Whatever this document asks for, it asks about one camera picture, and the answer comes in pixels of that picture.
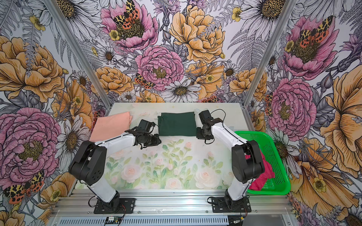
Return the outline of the dark green t-shirt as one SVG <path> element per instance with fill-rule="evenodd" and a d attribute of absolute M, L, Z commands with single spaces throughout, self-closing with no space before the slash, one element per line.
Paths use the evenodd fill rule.
<path fill-rule="evenodd" d="M 158 133 L 160 136 L 195 137 L 195 113 L 162 113 L 158 116 Z"/>

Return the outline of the green plastic laundry basket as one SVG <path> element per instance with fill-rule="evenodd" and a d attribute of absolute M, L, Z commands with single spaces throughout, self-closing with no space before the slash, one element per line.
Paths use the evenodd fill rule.
<path fill-rule="evenodd" d="M 260 191 L 250 189 L 248 193 L 253 195 L 287 195 L 291 185 L 273 139 L 268 134 L 258 131 L 237 131 L 235 133 L 243 139 L 254 140 L 258 143 L 265 160 L 269 162 L 275 174 L 274 178 L 266 181 Z"/>

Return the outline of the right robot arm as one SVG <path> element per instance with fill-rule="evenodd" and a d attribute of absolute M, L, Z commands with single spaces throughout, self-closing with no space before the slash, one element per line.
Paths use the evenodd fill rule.
<path fill-rule="evenodd" d="M 221 200 L 211 198 L 213 212 L 251 212 L 248 208 L 247 191 L 252 183 L 265 172 L 265 165 L 259 144 L 246 140 L 229 129 L 220 118 L 213 118 L 208 110 L 199 113 L 202 127 L 197 127 L 197 139 L 204 141 L 218 139 L 226 145 L 232 155 L 234 179 Z"/>

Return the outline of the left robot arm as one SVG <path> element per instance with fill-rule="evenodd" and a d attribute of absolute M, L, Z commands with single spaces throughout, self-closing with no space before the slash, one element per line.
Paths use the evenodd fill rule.
<path fill-rule="evenodd" d="M 154 122 L 141 120 L 138 126 L 123 134 L 103 141 L 84 141 L 69 166 L 69 173 L 84 183 L 97 198 L 95 214 L 126 212 L 120 194 L 105 179 L 106 160 L 125 148 L 140 145 L 140 148 L 161 144 L 158 134 L 153 134 Z"/>

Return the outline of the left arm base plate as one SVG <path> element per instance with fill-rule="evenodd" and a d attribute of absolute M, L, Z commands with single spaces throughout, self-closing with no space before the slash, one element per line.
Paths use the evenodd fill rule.
<path fill-rule="evenodd" d="M 132 214 L 135 207 L 135 198 L 117 198 L 111 202 L 97 200 L 94 214 Z"/>

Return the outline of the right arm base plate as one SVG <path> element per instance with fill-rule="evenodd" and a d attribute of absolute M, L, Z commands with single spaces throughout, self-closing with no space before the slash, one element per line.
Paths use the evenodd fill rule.
<path fill-rule="evenodd" d="M 213 213 L 250 213 L 251 205 L 249 198 L 243 197 L 233 201 L 228 197 L 209 197 L 207 203 L 212 205 Z"/>

